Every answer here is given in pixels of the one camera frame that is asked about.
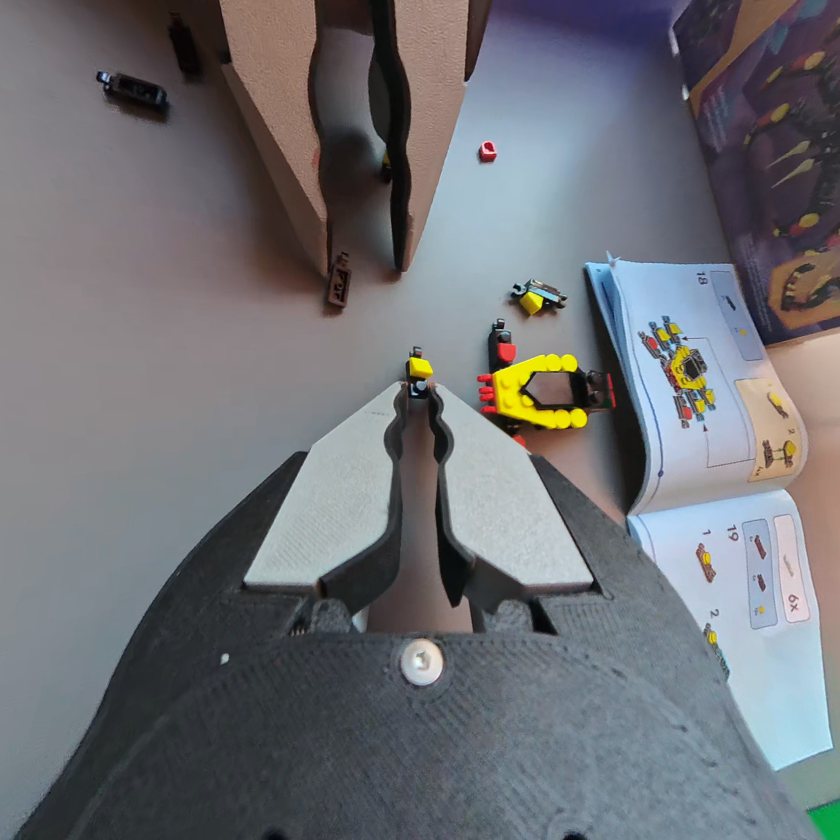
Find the black lego leg piece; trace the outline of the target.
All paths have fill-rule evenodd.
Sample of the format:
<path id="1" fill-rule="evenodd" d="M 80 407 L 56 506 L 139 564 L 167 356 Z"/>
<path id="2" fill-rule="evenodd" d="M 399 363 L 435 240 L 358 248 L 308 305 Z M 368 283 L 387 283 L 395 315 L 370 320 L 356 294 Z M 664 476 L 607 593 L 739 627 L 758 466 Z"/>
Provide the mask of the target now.
<path id="1" fill-rule="evenodd" d="M 430 362 L 424 358 L 420 346 L 414 346 L 409 353 L 405 366 L 406 388 L 408 396 L 416 400 L 425 400 L 429 396 L 429 382 L 434 374 Z"/>

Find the dark brown lego plate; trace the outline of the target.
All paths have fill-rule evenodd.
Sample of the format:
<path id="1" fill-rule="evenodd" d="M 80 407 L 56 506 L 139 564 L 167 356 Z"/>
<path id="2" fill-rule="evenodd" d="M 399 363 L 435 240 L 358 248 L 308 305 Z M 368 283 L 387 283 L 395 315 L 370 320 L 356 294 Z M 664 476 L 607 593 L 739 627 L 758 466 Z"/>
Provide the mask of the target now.
<path id="1" fill-rule="evenodd" d="M 351 277 L 350 255 L 346 251 L 341 251 L 334 257 L 330 267 L 326 298 L 328 305 L 340 309 L 346 308 Z"/>

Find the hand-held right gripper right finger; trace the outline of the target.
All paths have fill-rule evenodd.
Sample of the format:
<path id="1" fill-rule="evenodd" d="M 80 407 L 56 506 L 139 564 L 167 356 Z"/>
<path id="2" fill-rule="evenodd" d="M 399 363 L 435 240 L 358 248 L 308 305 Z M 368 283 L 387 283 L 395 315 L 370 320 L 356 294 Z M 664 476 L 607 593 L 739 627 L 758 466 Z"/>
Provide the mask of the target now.
<path id="1" fill-rule="evenodd" d="M 450 605 L 586 592 L 594 577 L 529 451 L 441 384 L 430 387 L 438 564 Z"/>

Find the purple lego set box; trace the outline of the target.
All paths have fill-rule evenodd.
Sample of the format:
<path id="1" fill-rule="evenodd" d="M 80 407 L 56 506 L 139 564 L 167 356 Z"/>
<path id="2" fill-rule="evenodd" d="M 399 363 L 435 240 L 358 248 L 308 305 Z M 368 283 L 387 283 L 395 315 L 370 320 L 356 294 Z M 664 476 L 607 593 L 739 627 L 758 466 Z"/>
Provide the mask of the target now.
<path id="1" fill-rule="evenodd" d="M 672 31 L 762 341 L 838 329 L 839 2 L 689 2 Z"/>

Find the yellow black lego leg assembly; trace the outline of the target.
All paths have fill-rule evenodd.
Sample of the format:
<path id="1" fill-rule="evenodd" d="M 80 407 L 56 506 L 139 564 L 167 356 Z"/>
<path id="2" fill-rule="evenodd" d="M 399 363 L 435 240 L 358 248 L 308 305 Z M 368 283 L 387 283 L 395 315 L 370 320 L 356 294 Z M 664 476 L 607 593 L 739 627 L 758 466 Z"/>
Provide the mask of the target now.
<path id="1" fill-rule="evenodd" d="M 541 311 L 556 311 L 565 308 L 568 296 L 558 288 L 533 278 L 516 283 L 511 288 L 511 298 L 532 316 Z"/>

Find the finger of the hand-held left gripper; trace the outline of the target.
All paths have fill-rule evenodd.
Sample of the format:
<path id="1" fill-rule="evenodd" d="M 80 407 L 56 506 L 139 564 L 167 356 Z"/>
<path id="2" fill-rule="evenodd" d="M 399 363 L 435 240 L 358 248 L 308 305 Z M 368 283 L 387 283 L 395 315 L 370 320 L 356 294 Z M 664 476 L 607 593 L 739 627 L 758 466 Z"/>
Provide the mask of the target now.
<path id="1" fill-rule="evenodd" d="M 413 262 L 473 74 L 491 1 L 370 2 L 387 93 L 395 269 Z"/>
<path id="2" fill-rule="evenodd" d="M 311 81 L 313 1 L 221 1 L 230 61 L 222 71 L 312 267 L 329 273 L 330 228 L 319 175 Z"/>

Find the yellow lego spider body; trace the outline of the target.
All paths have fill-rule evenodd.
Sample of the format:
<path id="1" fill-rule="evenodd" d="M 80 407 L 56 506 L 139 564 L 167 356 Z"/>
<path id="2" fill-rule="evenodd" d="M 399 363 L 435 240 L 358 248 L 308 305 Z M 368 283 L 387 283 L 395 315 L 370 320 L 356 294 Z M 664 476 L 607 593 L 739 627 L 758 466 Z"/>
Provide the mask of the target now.
<path id="1" fill-rule="evenodd" d="M 524 427 L 582 429 L 597 413 L 616 407 L 612 377 L 586 370 L 572 353 L 519 360 L 507 323 L 499 318 L 487 339 L 489 371 L 477 377 L 479 412 L 524 445 Z"/>

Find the lego instruction booklet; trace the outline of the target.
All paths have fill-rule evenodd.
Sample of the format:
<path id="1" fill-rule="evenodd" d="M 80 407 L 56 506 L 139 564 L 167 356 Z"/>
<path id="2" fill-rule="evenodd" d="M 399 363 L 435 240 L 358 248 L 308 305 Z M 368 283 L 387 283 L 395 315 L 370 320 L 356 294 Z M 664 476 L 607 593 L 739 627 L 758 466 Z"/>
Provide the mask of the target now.
<path id="1" fill-rule="evenodd" d="M 809 441 L 736 270 L 584 270 L 644 439 L 628 531 L 706 635 L 773 768 L 831 749 L 819 606 L 786 491 Z"/>

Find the long black lego piece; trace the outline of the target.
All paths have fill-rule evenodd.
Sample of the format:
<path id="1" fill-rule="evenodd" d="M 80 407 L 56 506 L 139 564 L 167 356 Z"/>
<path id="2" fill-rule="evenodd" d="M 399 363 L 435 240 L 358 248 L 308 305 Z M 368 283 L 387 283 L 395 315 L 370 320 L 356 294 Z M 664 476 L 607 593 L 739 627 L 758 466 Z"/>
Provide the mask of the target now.
<path id="1" fill-rule="evenodd" d="M 156 112 L 167 112 L 169 108 L 166 90 L 151 81 L 106 70 L 96 72 L 96 81 L 110 99 Z"/>

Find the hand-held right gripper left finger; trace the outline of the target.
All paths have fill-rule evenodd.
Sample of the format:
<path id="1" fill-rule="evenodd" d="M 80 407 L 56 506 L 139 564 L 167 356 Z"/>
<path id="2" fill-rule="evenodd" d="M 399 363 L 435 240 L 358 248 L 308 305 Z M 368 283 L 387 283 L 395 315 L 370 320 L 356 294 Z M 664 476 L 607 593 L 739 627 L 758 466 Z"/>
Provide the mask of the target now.
<path id="1" fill-rule="evenodd" d="M 395 382 L 311 447 L 246 588 L 338 600 L 350 614 L 387 591 L 400 564 L 407 402 Z"/>

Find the short black lego piece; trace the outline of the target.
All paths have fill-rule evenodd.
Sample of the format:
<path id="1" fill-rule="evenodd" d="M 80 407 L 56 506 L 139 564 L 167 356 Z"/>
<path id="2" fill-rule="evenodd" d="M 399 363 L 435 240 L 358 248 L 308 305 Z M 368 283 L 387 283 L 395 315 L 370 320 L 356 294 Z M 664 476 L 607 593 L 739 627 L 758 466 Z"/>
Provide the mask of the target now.
<path id="1" fill-rule="evenodd" d="M 180 72 L 188 78 L 199 78 L 203 74 L 203 65 L 192 30 L 184 23 L 180 13 L 169 13 L 167 34 Z"/>

